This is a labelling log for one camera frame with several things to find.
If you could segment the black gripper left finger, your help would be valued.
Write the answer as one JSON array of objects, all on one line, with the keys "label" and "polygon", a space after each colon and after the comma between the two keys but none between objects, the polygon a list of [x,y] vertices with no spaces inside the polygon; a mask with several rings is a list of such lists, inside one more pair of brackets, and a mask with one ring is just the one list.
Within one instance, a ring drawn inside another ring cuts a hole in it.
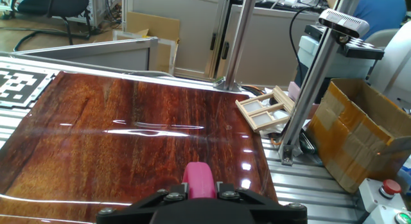
[{"label": "black gripper left finger", "polygon": [[96,215],[97,224],[150,223],[160,208],[188,199],[188,183],[172,185],[169,190],[159,189],[154,194],[125,207],[105,207]]}]

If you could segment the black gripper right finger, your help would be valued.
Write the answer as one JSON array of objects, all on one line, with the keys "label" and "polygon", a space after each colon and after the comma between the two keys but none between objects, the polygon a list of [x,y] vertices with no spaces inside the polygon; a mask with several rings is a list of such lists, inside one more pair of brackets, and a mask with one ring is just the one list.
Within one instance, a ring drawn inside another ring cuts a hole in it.
[{"label": "black gripper right finger", "polygon": [[259,193],[233,184],[217,182],[218,208],[229,223],[307,224],[308,211],[300,203],[281,205]]}]

